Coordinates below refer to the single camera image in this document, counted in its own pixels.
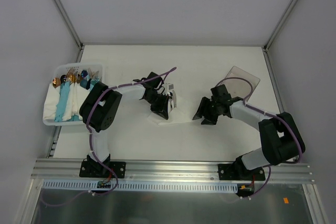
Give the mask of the clear plastic utensil box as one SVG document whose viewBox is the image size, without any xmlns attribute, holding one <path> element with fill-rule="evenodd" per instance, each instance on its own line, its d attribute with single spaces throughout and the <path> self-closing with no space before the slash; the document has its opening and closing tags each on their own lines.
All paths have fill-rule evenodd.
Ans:
<svg viewBox="0 0 336 224">
<path fill-rule="evenodd" d="M 259 82 L 260 79 L 258 77 L 237 66 L 233 66 L 226 77 L 217 85 L 224 84 L 233 98 L 240 97 L 247 102 L 257 88 Z"/>
</svg>

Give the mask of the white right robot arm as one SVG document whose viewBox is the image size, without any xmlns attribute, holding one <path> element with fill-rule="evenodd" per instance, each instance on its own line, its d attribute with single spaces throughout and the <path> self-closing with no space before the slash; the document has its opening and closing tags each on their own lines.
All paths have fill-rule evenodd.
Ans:
<svg viewBox="0 0 336 224">
<path fill-rule="evenodd" d="M 221 180 L 264 180 L 264 167 L 289 164 L 306 151 L 290 113 L 265 112 L 241 97 L 232 97 L 223 84 L 211 88 L 211 93 L 211 98 L 202 97 L 194 120 L 202 120 L 202 125 L 216 125 L 219 116 L 227 116 L 256 129 L 261 142 L 260 148 L 239 156 L 226 168 L 219 167 Z"/>
</svg>

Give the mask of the white paper napkin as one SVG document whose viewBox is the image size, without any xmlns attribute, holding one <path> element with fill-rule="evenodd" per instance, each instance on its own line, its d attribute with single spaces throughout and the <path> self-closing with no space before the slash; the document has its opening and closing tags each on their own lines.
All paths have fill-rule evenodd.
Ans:
<svg viewBox="0 0 336 224">
<path fill-rule="evenodd" d="M 150 123 L 154 125 L 159 125 L 159 126 L 188 123 L 192 121 L 193 109 L 194 109 L 194 106 L 192 103 L 188 102 L 186 99 L 178 95 L 177 96 L 177 107 L 174 108 L 169 113 L 168 120 L 165 120 L 162 117 L 154 113 L 151 113 L 148 116 L 147 120 Z"/>
</svg>

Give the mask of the wooden handled spoon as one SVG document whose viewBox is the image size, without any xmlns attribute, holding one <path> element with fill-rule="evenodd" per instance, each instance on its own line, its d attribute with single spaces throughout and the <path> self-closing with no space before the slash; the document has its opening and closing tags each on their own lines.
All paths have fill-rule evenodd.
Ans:
<svg viewBox="0 0 336 224">
<path fill-rule="evenodd" d="M 177 99 L 176 99 L 176 93 L 174 90 L 170 91 L 168 93 L 168 97 L 169 97 L 169 104 L 170 104 L 170 109 L 173 110 L 174 108 L 177 107 Z"/>
</svg>

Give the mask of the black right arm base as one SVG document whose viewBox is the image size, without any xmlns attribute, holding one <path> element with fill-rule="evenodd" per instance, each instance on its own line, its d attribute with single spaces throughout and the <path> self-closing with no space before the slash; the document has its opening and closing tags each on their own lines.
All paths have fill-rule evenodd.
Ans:
<svg viewBox="0 0 336 224">
<path fill-rule="evenodd" d="M 217 168 L 219 180 L 266 180 L 265 172 L 261 167 L 248 170 L 244 166 L 235 164 L 218 164 Z"/>
</svg>

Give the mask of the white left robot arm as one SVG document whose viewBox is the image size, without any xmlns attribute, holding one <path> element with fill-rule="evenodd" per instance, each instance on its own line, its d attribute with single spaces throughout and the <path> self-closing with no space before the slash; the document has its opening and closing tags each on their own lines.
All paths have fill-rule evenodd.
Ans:
<svg viewBox="0 0 336 224">
<path fill-rule="evenodd" d="M 150 104 L 151 112 L 165 120 L 169 119 L 174 92 L 164 86 L 161 75 L 151 72 L 148 77 L 135 79 L 131 83 L 109 87 L 102 82 L 94 85 L 86 97 L 79 114 L 89 131 L 90 151 L 82 162 L 85 172 L 103 177 L 112 172 L 110 151 L 104 131 L 113 123 L 120 102 L 145 100 Z"/>
</svg>

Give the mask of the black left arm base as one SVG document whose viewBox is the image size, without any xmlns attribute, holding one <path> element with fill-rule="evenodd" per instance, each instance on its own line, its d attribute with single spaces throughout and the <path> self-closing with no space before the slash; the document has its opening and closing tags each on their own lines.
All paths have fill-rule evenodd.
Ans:
<svg viewBox="0 0 336 224">
<path fill-rule="evenodd" d="M 126 162 L 104 162 L 104 164 L 112 170 L 117 178 L 124 178 L 126 172 Z M 111 172 L 92 160 L 83 160 L 81 163 L 79 177 L 82 178 L 107 178 Z"/>
</svg>

